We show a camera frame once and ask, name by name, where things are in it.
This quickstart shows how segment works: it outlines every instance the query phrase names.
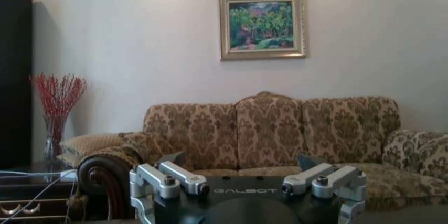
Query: cable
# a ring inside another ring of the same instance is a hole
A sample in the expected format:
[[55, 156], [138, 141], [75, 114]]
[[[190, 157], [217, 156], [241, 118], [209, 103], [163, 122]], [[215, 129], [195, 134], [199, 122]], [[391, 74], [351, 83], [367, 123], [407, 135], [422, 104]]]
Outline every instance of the cable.
[[[74, 196], [75, 182], [77, 182], [77, 180], [74, 179], [73, 190], [70, 191], [70, 197]], [[69, 220], [69, 212], [70, 212], [70, 204], [69, 204], [69, 206], [67, 206], [67, 214], [66, 214], [66, 220], [65, 220], [65, 223], [67, 223], [67, 220]]]
[[69, 174], [74, 173], [77, 171], [73, 171], [67, 174], [65, 174], [63, 176], [61, 176], [53, 183], [50, 183], [50, 185], [41, 191], [41, 193], [37, 195], [37, 197], [29, 202], [29, 204], [14, 214], [10, 216], [9, 219], [6, 219], [0, 224], [6, 224], [15, 216], [18, 216], [18, 214], [22, 213], [22, 211], [37, 201], [37, 199], [45, 194], [45, 192], [49, 190], [50, 187], [53, 187], [53, 185], [55, 185], [62, 179], [63, 177], [66, 177]]
[[47, 175], [59, 175], [61, 173], [25, 173], [25, 172], [14, 172], [11, 170], [0, 170], [0, 174], [18, 174], [18, 175], [31, 175], [31, 176], [47, 176]]
[[42, 177], [43, 175], [0, 176], [0, 179], [5, 179], [5, 178], [30, 178], [30, 177], [38, 177], [38, 176]]

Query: framed painting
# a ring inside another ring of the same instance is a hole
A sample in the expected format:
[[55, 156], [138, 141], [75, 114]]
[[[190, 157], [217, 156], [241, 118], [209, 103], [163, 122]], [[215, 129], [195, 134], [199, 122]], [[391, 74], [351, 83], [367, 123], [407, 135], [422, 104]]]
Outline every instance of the framed painting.
[[222, 60], [306, 57], [303, 0], [221, 0]]

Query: logo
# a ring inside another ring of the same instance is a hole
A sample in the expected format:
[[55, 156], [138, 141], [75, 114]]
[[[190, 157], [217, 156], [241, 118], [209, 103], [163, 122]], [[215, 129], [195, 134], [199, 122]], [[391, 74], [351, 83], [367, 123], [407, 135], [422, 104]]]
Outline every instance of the logo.
[[217, 194], [267, 194], [275, 193], [278, 189], [215, 189]]

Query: wooden furniture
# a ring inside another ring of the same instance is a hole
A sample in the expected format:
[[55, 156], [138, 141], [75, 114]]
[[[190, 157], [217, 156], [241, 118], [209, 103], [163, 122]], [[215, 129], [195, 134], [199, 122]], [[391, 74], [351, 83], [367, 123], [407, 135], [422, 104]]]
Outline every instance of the wooden furniture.
[[31, 162], [33, 3], [0, 0], [0, 169]]
[[[31, 168], [15, 168], [23, 172], [50, 172], [66, 170], [62, 163], [35, 163]], [[61, 176], [46, 177], [17, 177], [0, 175], [0, 222], [6, 220], [17, 211], [23, 208], [41, 191]], [[67, 200], [71, 197], [74, 182], [58, 182], [39, 197], [39, 199], [26, 208], [14, 220], [26, 222], [63, 222], [67, 214]], [[82, 220], [85, 209], [71, 207], [69, 217], [71, 220]]]

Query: beige pillow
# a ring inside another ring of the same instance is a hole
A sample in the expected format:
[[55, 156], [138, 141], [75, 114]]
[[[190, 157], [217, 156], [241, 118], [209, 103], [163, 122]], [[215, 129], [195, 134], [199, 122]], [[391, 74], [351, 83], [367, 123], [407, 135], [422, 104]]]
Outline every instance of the beige pillow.
[[125, 144], [125, 136], [129, 133], [106, 133], [78, 136], [61, 143], [63, 153], [71, 153], [78, 157], [85, 157], [95, 151]]
[[66, 152], [65, 154], [58, 156], [58, 159], [63, 161], [65, 164], [70, 165], [71, 167], [78, 167], [82, 158], [73, 153]]

